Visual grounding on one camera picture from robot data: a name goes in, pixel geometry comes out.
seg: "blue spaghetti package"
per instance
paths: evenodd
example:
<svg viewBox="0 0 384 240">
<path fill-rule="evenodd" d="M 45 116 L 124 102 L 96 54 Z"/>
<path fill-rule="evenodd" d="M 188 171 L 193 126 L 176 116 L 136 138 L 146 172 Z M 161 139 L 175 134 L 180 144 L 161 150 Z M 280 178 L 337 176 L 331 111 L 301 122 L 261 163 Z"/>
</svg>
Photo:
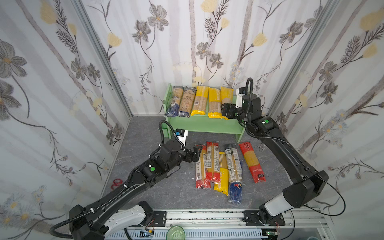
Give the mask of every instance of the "blue spaghetti package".
<svg viewBox="0 0 384 240">
<path fill-rule="evenodd" d="M 169 106 L 167 108 L 165 117 L 176 117 L 179 112 L 179 106 L 181 102 L 181 97 L 183 96 L 184 87 L 173 86 L 172 89 L 172 99 L 169 101 Z"/>
<path fill-rule="evenodd" d="M 241 204 L 241 195 L 242 195 L 242 183 L 241 182 L 233 182 L 229 185 L 229 194 L 228 194 L 228 202 L 234 205 Z"/>
</svg>

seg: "pasta bag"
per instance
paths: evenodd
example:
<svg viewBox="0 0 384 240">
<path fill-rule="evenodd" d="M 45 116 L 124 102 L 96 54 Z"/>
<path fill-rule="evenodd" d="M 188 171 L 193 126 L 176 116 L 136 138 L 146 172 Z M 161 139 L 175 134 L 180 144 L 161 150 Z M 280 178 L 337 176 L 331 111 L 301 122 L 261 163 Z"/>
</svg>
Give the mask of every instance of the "pasta bag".
<svg viewBox="0 0 384 240">
<path fill-rule="evenodd" d="M 206 178 L 205 175 L 205 162 L 207 161 L 207 146 L 206 145 L 196 145 L 202 146 L 199 160 L 196 163 L 196 188 L 211 188 L 211 183 Z"/>
<path fill-rule="evenodd" d="M 190 116 L 195 95 L 196 88 L 185 88 L 183 98 L 180 103 L 179 113 L 177 114 L 179 117 L 188 118 Z"/>
<path fill-rule="evenodd" d="M 233 98 L 233 89 L 221 87 L 221 104 L 232 103 L 232 98 Z"/>
<path fill-rule="evenodd" d="M 221 96 L 220 90 L 209 88 L 209 118 L 223 118 L 221 115 Z"/>
<path fill-rule="evenodd" d="M 228 172 L 229 172 L 229 182 L 242 182 L 242 167 L 240 159 L 237 154 L 236 145 L 226 144 L 225 147 L 225 156 L 227 157 Z"/>
<path fill-rule="evenodd" d="M 205 169 L 207 171 L 207 179 L 214 183 L 220 183 L 220 161 L 218 158 L 218 143 L 207 142 L 207 164 Z"/>
<path fill-rule="evenodd" d="M 169 102 L 165 117 L 176 117 L 179 112 L 179 106 L 181 102 L 181 97 L 183 96 L 184 87 L 173 86 L 172 88 L 172 99 Z"/>
<path fill-rule="evenodd" d="M 209 87 L 198 86 L 196 91 L 195 102 L 192 108 L 191 116 L 205 115 L 205 109 L 207 108 Z"/>
<path fill-rule="evenodd" d="M 220 162 L 220 183 L 215 183 L 214 189 L 215 191 L 222 192 L 228 196 L 229 175 L 225 152 L 219 152 L 218 158 Z"/>
<path fill-rule="evenodd" d="M 239 143 L 240 149 L 244 155 L 244 159 L 248 165 L 249 171 L 251 172 L 252 178 L 255 183 L 258 181 L 266 182 L 263 169 L 257 160 L 256 154 L 253 151 L 253 147 L 250 142 Z"/>
</svg>

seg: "gray floor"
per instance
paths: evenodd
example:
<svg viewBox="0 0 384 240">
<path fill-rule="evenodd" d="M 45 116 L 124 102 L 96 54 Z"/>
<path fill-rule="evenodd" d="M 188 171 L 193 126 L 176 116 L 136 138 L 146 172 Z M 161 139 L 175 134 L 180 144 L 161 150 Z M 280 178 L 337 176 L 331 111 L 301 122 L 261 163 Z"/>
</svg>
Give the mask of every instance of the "gray floor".
<svg viewBox="0 0 384 240">
<path fill-rule="evenodd" d="M 114 179 L 126 180 L 129 172 L 141 164 L 148 155 L 158 147 L 160 133 L 158 123 L 163 117 L 133 117 L 123 140 L 116 163 L 107 181 L 104 194 L 111 190 Z M 218 142 L 219 150 L 224 151 L 223 145 L 235 143 L 235 135 L 205 132 L 189 132 L 186 148 L 196 143 Z M 244 134 L 242 142 L 251 142 L 256 156 L 264 171 L 266 182 L 254 183 L 251 173 L 244 161 L 243 194 L 239 206 L 228 203 L 227 196 L 213 189 L 195 188 L 195 164 L 183 162 L 181 169 L 172 177 L 156 184 L 153 188 L 139 194 L 123 209 L 129 209 L 140 201 L 147 201 L 153 209 L 229 209 L 229 208 L 258 208 L 264 202 L 281 193 L 290 185 L 283 166 L 272 152 L 264 146 L 259 149 L 260 141 Z M 240 159 L 244 160 L 238 147 Z"/>
</svg>

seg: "flower pattern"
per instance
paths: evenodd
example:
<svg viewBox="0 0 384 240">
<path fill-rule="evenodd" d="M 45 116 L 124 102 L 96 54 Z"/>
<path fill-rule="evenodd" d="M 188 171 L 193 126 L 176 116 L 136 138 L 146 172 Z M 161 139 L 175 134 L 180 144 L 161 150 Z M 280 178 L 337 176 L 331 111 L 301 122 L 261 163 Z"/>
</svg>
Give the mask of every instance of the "flower pattern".
<svg viewBox="0 0 384 240">
<path fill-rule="evenodd" d="M 85 66 L 81 66 L 77 58 L 74 58 L 74 61 L 71 62 L 71 69 L 72 71 L 76 72 L 77 79 L 81 78 L 81 80 L 85 80 L 87 68 Z"/>
<path fill-rule="evenodd" d="M 221 56 L 220 54 L 212 54 L 211 58 L 209 59 L 210 62 L 212 62 L 211 68 L 217 66 L 217 68 L 221 68 L 221 66 L 224 64 L 223 62 L 220 62 Z"/>
<path fill-rule="evenodd" d="M 205 57 L 211 56 L 211 51 L 207 50 L 209 48 L 209 43 L 199 43 L 197 45 L 196 55 L 200 56 L 200 59 L 204 59 Z"/>
<path fill-rule="evenodd" d="M 321 74 L 319 77 L 320 81 L 325 80 L 329 82 L 333 79 L 331 73 L 336 71 L 337 64 L 333 64 L 333 61 L 329 61 L 324 65 L 324 69 L 320 69 L 319 73 Z"/>
<path fill-rule="evenodd" d="M 168 26 L 168 21 L 165 19 L 167 16 L 167 11 L 161 6 L 157 7 L 154 4 L 151 4 L 149 12 L 153 15 L 148 17 L 148 23 L 150 26 L 157 26 L 160 31 L 164 30 L 164 26 Z"/>
<path fill-rule="evenodd" d="M 324 104 L 333 102 L 332 94 L 336 94 L 337 87 L 333 82 L 324 86 L 324 92 L 320 95 L 321 98 L 325 98 Z"/>
<path fill-rule="evenodd" d="M 148 34 L 151 33 L 148 23 L 136 20 L 135 29 L 137 30 L 137 33 L 132 34 L 132 37 L 135 38 L 135 42 L 139 43 L 141 39 L 148 42 Z"/>
<path fill-rule="evenodd" d="M 297 23 L 296 21 L 291 24 L 289 28 L 287 28 L 288 32 L 286 34 L 281 34 L 280 35 L 280 43 L 285 42 L 288 40 L 288 42 L 293 42 L 293 39 L 295 38 L 296 35 L 301 34 L 303 31 L 303 23 Z"/>
<path fill-rule="evenodd" d="M 26 71 L 20 67 L 26 65 L 26 60 L 15 56 L 13 46 L 0 40 L 0 78 L 8 78 L 12 72 L 19 77 L 25 77 Z"/>
<path fill-rule="evenodd" d="M 0 121 L 10 118 L 8 108 L 18 108 L 21 106 L 19 101 L 11 96 L 12 93 L 13 86 L 0 80 Z"/>
<path fill-rule="evenodd" d="M 89 76 L 93 77 L 93 80 L 96 82 L 97 78 L 100 77 L 100 70 L 96 70 L 92 63 L 89 63 L 87 69 Z"/>
</svg>

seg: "wall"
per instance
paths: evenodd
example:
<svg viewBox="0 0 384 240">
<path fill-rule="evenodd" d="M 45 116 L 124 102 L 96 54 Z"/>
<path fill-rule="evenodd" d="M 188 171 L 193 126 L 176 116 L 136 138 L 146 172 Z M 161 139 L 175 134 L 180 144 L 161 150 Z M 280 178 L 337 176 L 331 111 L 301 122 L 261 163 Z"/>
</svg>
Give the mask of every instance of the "wall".
<svg viewBox="0 0 384 240">
<path fill-rule="evenodd" d="M 339 240 L 384 234 L 383 7 L 341 1 L 273 116 L 345 198 L 345 213 L 329 221 Z M 312 205 L 327 214 L 343 209 L 329 186 Z"/>
<path fill-rule="evenodd" d="M 69 1 L 0 15 L 1 238 L 52 239 L 99 198 L 129 119 Z"/>
<path fill-rule="evenodd" d="M 237 88 L 248 77 L 269 107 L 326 3 L 82 2 L 134 114 L 161 113 L 168 83 Z"/>
</svg>

